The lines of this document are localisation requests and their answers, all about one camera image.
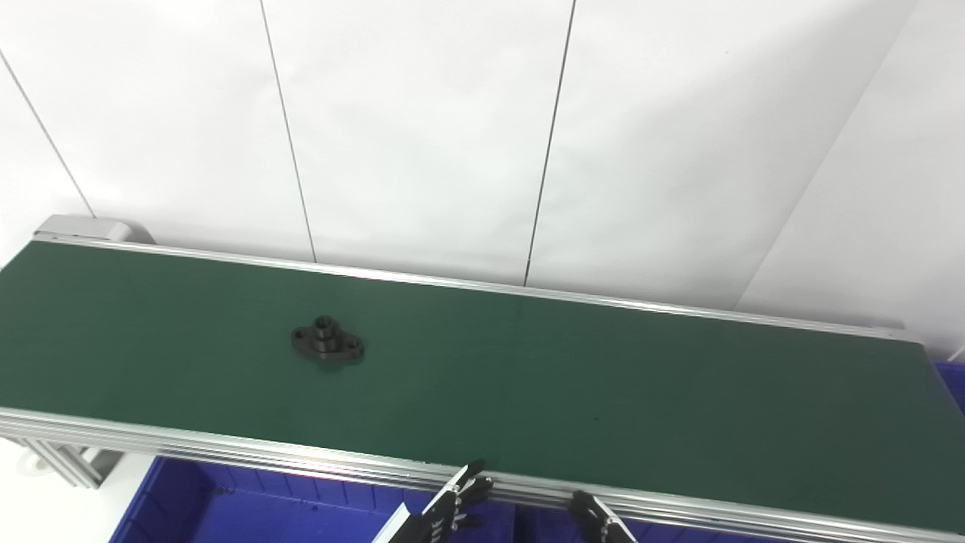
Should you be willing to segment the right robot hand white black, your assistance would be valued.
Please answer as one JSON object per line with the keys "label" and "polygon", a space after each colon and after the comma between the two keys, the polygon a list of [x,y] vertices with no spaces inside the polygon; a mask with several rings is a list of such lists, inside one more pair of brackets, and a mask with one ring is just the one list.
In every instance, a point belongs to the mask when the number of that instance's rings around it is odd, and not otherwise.
{"label": "right robot hand white black", "polygon": [[637,542],[630,528],[594,494],[576,490],[566,505],[586,542]]}

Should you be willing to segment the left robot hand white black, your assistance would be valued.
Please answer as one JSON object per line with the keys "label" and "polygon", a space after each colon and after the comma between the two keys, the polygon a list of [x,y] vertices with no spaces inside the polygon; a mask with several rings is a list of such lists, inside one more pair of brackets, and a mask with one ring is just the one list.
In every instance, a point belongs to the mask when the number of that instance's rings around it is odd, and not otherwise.
{"label": "left robot hand white black", "polygon": [[495,483],[483,475],[486,466],[486,460],[477,459],[459,468],[418,513],[400,503],[373,541],[447,542],[458,530],[478,528],[483,520],[466,509],[492,494]]}

